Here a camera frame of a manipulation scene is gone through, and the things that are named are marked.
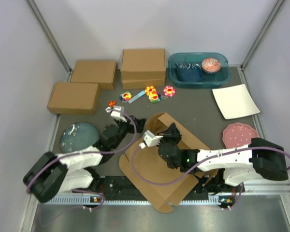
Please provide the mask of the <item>brown cardboard box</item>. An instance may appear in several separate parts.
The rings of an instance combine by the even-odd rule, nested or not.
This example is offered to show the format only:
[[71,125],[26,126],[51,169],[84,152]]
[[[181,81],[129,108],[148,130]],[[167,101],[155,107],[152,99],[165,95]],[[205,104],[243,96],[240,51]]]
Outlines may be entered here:
[[[194,136],[168,113],[153,115],[145,124],[146,130],[153,134],[166,130],[172,123],[176,124],[182,139],[178,146],[181,149],[204,149],[208,146]],[[198,184],[204,172],[188,174],[176,183],[165,186],[182,175],[176,169],[170,169],[167,163],[158,155],[158,147],[145,147],[138,150],[143,139],[138,139],[119,158],[119,167],[124,175],[134,184],[141,194],[161,213],[170,213],[174,206],[188,195]]]

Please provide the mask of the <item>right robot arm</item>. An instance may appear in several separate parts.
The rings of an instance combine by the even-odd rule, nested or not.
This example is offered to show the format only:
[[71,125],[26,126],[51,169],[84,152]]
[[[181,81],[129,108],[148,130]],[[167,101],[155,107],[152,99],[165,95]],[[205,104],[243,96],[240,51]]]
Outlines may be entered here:
[[286,181],[289,178],[283,147],[262,138],[253,138],[250,144],[231,149],[183,149],[178,146],[182,135],[174,123],[158,136],[161,137],[158,155],[168,168],[188,174],[222,171],[216,179],[221,191],[254,179]]

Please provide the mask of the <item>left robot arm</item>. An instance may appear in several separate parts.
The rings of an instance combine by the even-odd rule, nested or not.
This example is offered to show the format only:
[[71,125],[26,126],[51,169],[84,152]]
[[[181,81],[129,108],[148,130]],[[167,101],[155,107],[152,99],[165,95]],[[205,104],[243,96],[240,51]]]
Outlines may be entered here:
[[118,146],[127,134],[141,133],[145,122],[145,118],[129,116],[105,126],[97,142],[85,149],[66,154],[44,153],[23,177],[27,193],[46,203],[59,193],[74,189],[96,191],[100,176],[95,167],[119,152]]

